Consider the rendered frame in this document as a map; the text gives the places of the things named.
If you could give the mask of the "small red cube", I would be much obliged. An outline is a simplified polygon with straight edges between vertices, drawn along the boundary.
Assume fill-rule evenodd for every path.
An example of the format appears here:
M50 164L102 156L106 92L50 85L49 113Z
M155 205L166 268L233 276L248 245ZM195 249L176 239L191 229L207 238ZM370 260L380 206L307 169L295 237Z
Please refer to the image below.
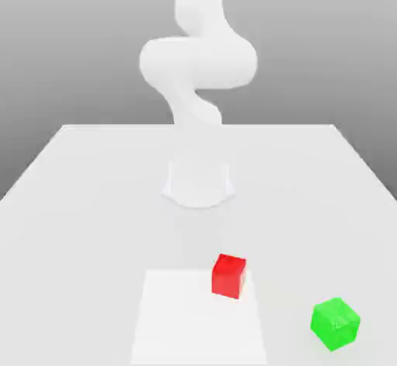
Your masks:
M239 299L245 282L247 260L220 254L212 268L212 293Z

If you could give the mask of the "small green cube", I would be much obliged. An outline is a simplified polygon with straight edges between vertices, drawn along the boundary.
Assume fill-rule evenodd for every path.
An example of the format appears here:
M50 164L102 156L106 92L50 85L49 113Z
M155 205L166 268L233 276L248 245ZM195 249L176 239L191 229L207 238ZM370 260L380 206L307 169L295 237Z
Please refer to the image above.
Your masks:
M341 297L313 306L310 329L329 351L354 342L360 324L360 316Z

